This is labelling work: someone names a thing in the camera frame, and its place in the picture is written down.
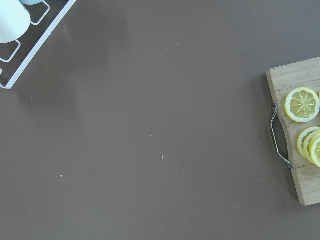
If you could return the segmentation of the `stacked lemon slice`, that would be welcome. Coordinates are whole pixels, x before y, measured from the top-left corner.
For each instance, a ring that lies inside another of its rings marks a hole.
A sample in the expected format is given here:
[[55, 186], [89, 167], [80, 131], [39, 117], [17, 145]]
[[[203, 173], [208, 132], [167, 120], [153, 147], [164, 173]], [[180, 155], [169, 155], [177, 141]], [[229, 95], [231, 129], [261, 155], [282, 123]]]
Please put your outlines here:
[[310, 163], [320, 167], [320, 127], [313, 126], [303, 130], [296, 142], [300, 155]]

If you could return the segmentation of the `light blue plastic cup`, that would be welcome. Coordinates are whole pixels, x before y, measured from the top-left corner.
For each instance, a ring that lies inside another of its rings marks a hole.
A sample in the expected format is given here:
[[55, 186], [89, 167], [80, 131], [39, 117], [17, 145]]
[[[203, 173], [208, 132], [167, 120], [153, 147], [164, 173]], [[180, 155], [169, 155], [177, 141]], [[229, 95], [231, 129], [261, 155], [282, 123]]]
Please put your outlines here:
[[37, 4], [40, 4], [40, 3], [46, 4], [45, 0], [20, 0], [20, 2], [23, 5], [27, 5], [27, 6], [37, 5]]

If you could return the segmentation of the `single lemon slice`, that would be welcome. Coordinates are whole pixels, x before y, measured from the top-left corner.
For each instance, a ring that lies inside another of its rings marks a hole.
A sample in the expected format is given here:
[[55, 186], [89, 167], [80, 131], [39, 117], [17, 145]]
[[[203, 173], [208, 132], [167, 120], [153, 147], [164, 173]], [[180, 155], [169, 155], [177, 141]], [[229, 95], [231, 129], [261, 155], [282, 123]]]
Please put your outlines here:
[[296, 88], [286, 96], [284, 110], [292, 121], [310, 122], [320, 112], [319, 96], [308, 87]]

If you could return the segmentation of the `white plastic cup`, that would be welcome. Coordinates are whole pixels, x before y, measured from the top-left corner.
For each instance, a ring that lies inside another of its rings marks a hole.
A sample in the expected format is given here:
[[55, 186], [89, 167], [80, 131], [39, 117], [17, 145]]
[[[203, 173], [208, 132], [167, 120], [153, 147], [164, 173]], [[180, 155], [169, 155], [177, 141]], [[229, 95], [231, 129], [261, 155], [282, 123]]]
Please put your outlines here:
[[0, 1], [0, 43], [23, 36], [31, 24], [31, 15], [19, 0]]

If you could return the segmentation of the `wooden cutting board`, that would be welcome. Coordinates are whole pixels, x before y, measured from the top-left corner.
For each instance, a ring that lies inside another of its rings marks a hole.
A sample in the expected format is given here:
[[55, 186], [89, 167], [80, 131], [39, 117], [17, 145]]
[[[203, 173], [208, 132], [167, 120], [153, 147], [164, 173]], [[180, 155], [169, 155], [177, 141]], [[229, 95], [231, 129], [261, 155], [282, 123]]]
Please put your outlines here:
[[[304, 206], [320, 202], [320, 168], [298, 153], [299, 134], [310, 127], [320, 125], [320, 116], [305, 123], [291, 120], [285, 112], [285, 98], [294, 89], [307, 87], [316, 94], [320, 92], [320, 58], [312, 58], [296, 63], [278, 66], [266, 72], [268, 85], [273, 100], [273, 116], [270, 131], [275, 150], [291, 170], [298, 201]], [[277, 118], [282, 126], [288, 157], [279, 152], [274, 121]]]

